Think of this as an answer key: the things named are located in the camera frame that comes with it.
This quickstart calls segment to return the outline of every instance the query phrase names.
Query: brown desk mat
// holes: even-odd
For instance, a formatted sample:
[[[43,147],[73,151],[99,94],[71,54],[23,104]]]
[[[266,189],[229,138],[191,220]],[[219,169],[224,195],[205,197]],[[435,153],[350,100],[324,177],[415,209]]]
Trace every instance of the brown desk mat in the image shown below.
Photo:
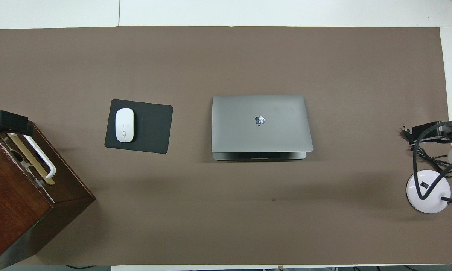
[[[303,94],[315,151],[214,161],[212,96],[230,94]],[[169,152],[106,148],[112,99],[172,105]],[[439,29],[0,30],[0,109],[39,125],[98,199],[23,263],[452,263],[452,205],[410,206],[398,135],[447,120]]]

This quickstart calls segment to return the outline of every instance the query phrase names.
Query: wooden box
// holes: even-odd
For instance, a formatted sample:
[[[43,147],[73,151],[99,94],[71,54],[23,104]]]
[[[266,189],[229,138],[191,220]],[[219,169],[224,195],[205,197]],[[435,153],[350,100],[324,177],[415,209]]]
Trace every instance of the wooden box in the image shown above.
[[[49,166],[23,135],[0,134],[0,269],[37,253],[95,200],[30,123],[32,139],[54,164],[56,174],[52,180],[42,176]]]

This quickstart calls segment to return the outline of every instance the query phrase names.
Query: mouse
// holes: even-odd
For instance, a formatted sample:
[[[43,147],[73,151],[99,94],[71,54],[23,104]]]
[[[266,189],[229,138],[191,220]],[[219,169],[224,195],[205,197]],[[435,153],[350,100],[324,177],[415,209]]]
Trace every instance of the mouse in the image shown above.
[[[134,111],[121,108],[116,113],[116,138],[120,142],[131,142],[134,139]]]

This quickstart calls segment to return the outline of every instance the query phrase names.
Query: silver laptop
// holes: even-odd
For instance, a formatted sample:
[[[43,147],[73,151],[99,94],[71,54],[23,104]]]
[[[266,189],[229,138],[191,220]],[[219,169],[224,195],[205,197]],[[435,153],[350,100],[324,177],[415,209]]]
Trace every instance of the silver laptop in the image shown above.
[[[212,98],[214,159],[303,159],[312,150],[303,96]]]

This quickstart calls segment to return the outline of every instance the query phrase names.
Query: white circular disc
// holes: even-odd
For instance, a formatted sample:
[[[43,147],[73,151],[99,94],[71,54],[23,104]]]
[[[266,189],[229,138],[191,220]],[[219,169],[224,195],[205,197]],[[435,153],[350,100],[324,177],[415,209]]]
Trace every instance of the white circular disc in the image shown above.
[[[418,183],[421,184],[422,182],[424,182],[428,184],[428,186],[432,185],[436,177],[440,175],[434,170],[420,170],[417,174]],[[426,191],[427,188],[420,185],[420,192],[422,193],[422,195],[424,195]],[[422,201],[418,197],[417,189],[415,187],[415,177],[412,175],[408,180],[408,183],[406,184],[406,196],[408,197],[408,201],[410,201],[411,205],[418,211],[427,214],[435,214],[445,209],[446,201],[443,201],[440,198],[449,198],[451,196],[451,190],[447,180],[442,177],[435,188],[432,190],[430,195]]]

